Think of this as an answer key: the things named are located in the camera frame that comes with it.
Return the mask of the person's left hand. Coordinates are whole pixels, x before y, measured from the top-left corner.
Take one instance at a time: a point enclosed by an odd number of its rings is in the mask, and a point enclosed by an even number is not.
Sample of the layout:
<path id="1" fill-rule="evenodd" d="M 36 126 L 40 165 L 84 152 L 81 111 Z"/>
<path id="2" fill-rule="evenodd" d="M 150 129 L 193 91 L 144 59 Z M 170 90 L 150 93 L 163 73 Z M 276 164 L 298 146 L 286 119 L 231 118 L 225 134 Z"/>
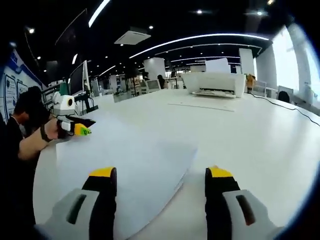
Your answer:
<path id="1" fill-rule="evenodd" d="M 57 122 L 58 120 L 53 118 L 44 125 L 44 130 L 49 140 L 56 140 L 59 138 L 59 128 Z"/>

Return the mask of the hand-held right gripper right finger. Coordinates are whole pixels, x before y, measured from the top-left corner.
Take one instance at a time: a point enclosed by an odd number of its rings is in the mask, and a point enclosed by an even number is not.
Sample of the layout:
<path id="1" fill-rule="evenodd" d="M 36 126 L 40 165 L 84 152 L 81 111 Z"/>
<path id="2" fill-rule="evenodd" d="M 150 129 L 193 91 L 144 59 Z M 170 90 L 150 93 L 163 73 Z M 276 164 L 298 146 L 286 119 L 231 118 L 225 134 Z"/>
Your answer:
<path id="1" fill-rule="evenodd" d="M 267 207 L 223 168 L 205 169 L 204 192 L 208 240 L 273 240 L 282 230 Z"/>

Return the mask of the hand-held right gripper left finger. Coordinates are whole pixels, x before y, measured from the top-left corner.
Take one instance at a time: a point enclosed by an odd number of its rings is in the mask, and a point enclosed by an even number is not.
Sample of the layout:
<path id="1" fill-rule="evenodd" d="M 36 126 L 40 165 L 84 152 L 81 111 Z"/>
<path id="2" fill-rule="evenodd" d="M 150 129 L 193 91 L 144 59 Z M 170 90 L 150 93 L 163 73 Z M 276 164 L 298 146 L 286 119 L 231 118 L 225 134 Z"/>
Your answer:
<path id="1" fill-rule="evenodd" d="M 82 188 L 58 201 L 49 218 L 53 240 L 112 240 L 117 196 L 117 169 L 91 172 Z"/>

